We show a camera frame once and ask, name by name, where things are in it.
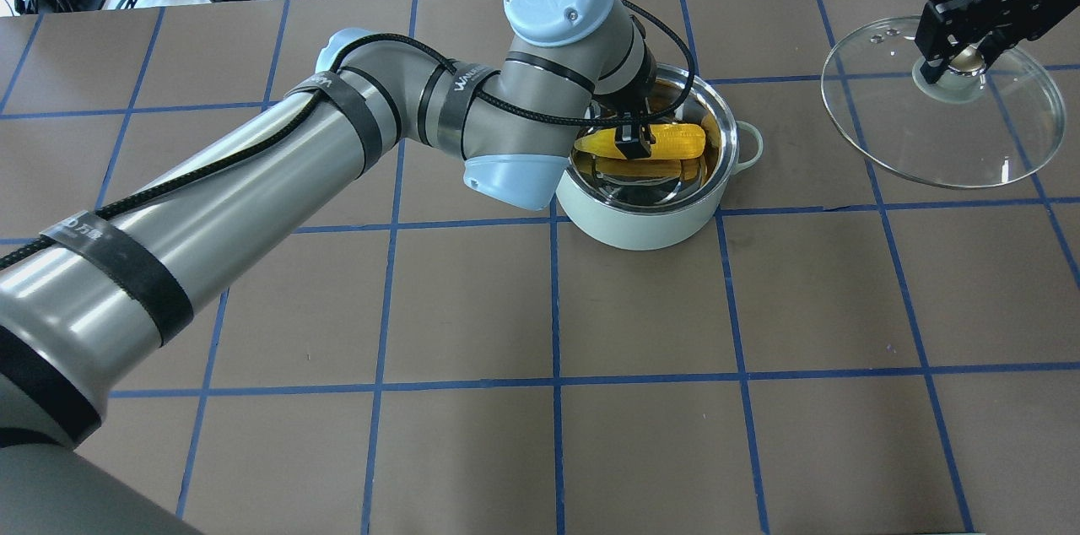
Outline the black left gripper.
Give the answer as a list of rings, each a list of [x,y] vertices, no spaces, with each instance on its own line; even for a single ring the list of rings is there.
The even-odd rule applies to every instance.
[[[651,113],[649,97],[656,82],[658,65],[642,62],[636,71],[621,68],[608,78],[599,78],[591,92],[591,116],[633,117],[644,119]],[[613,146],[624,159],[648,159],[652,156],[653,137],[651,128],[644,123],[622,123],[613,128]]]

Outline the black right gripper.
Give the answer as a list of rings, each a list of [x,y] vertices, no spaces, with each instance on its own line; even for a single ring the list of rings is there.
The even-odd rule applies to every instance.
[[[937,84],[973,46],[989,70],[1022,41],[1037,41],[1077,9],[1077,0],[928,0],[915,32],[921,77]]]

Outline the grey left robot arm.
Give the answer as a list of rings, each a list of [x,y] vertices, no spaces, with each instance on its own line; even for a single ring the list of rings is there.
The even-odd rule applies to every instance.
[[[546,208],[586,109],[640,125],[656,64],[626,0],[503,0],[494,69],[409,36],[345,29],[282,101],[112,204],[3,256],[4,534],[192,534],[77,453],[116,384],[402,141],[464,185]]]

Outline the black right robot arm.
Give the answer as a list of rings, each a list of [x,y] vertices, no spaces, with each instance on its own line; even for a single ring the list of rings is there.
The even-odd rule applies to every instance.
[[[918,77],[937,83],[949,63],[975,46],[986,66],[1021,41],[1037,41],[1070,15],[1079,0],[928,0],[915,46],[923,63]]]

